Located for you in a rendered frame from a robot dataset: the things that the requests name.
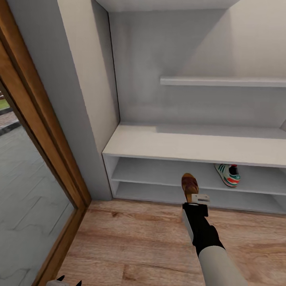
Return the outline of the sandal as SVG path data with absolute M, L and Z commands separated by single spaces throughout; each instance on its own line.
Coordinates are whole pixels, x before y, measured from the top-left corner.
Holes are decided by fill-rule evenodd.
M 182 176 L 182 189 L 187 202 L 192 203 L 192 194 L 198 194 L 199 188 L 196 179 L 190 173 Z

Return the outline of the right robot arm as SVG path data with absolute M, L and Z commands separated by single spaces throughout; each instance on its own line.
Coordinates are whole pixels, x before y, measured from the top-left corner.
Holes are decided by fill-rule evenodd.
M 211 201 L 203 194 L 192 194 L 192 203 L 183 204 L 183 219 L 201 264 L 206 286 L 250 286 L 219 240 L 217 230 L 210 226 L 208 206 L 198 201 Z

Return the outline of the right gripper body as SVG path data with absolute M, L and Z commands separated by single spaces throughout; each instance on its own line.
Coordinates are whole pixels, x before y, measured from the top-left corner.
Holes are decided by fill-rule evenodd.
M 203 213 L 204 213 L 204 216 L 208 217 L 208 206 L 207 205 L 204 205 L 204 204 L 198 204 L 200 206 L 200 208 L 203 210 Z M 183 208 L 186 208 L 186 206 L 188 206 L 188 203 L 185 202 L 183 204 Z

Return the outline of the gym shoe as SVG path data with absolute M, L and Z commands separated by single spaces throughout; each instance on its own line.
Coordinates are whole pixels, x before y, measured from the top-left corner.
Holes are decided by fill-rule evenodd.
M 239 180 L 240 174 L 238 171 L 238 165 L 235 164 L 215 164 L 215 169 L 222 177 L 223 182 L 230 187 L 236 187 Z

